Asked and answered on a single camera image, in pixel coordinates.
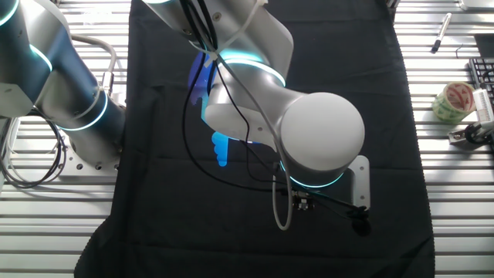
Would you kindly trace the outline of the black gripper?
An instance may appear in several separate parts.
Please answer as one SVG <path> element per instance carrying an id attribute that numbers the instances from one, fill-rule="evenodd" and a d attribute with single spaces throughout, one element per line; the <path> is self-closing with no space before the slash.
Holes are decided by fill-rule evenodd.
<path id="1" fill-rule="evenodd" d="M 292 188 L 292 197 L 293 197 L 293 204 L 294 204 L 294 209 L 297 211 L 310 211 L 312 209 L 312 204 L 313 204 L 313 196 L 305 191 L 302 191 L 297 188 Z"/>

